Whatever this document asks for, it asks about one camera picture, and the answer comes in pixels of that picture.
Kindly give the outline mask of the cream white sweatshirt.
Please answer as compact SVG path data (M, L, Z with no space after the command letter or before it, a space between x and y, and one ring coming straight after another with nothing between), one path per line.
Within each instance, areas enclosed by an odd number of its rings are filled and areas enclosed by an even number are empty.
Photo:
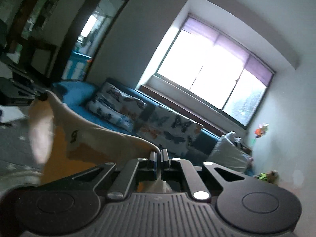
M29 107L29 139L35 160L43 165L41 184L94 166L113 162L123 168L131 159L159 153L154 144L99 126L80 116L57 95L46 91L45 101Z

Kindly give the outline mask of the right butterfly print cushion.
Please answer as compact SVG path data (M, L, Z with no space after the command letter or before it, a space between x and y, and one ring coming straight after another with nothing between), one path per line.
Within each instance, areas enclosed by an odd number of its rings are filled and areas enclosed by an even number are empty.
M164 106L158 105L141 123L137 135L178 157L190 150L204 126Z

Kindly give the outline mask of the butterfly print cushion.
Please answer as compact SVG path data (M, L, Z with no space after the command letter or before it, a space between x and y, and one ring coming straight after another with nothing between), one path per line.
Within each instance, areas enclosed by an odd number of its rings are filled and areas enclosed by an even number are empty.
M141 123L137 135L178 157L190 150L204 126L164 106L158 105Z
M109 82L86 104L92 113L128 132L133 131L135 122L146 107L144 101L126 94Z

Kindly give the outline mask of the grey plain pillow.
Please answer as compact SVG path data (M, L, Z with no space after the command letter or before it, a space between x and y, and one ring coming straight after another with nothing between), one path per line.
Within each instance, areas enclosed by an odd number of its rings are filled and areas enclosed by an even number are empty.
M245 173L251 166L252 157L242 151L241 138L231 131L222 135L206 161L222 165L239 173Z

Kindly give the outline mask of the dark wooden cabinet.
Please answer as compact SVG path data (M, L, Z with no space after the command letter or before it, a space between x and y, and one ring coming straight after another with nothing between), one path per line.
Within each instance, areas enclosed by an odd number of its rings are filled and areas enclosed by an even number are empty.
M5 25L1 63L15 66L32 78L47 79L57 46L42 37L60 0L22 0L11 26Z

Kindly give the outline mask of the blue cabinet in doorway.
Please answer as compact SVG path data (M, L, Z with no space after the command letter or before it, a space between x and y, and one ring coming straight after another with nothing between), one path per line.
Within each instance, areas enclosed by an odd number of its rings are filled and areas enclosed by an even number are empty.
M91 61L92 57L72 51L64 69L62 79L83 81Z

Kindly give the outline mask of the left butterfly print cushion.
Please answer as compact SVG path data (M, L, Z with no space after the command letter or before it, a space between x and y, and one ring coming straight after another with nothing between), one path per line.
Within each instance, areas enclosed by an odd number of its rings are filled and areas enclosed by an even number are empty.
M144 101L126 94L109 82L86 104L92 113L128 132L133 131L135 122L146 107Z

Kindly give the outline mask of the blue sofa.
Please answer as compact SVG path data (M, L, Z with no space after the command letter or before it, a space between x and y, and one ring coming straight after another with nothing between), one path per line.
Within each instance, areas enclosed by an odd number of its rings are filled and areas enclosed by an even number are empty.
M63 80L53 84L53 92L76 115L166 148L171 158L200 166L218 151L220 138L203 125L114 79L108 78L101 87Z

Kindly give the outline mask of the grey quilted star table cover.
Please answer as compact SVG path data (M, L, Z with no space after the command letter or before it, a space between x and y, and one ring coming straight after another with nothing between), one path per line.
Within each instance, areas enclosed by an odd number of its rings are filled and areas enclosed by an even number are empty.
M15 106L1 106L1 196L22 186L37 186L40 165L29 141L27 115Z

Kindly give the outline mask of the colourful pinwheel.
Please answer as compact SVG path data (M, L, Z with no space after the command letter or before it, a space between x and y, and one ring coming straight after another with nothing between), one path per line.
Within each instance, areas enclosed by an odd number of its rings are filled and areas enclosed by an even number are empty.
M268 131L269 124L261 124L259 127L254 131L255 137L251 141L251 147L254 147L256 140L263 137Z

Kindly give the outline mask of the teddy bear toy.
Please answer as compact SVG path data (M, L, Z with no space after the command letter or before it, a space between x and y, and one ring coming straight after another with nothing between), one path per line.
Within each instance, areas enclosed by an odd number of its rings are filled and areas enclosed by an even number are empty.
M268 171L266 173L260 173L258 175L253 176L255 179L258 179L260 181L264 181L267 183L271 184L276 184L278 181L278 172L273 170L273 171Z

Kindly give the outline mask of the window with green frame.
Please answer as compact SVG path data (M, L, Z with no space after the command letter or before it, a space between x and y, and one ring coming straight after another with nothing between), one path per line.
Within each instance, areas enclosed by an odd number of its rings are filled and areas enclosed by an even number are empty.
M218 114L246 130L274 71L223 31L188 15L141 81L191 110Z

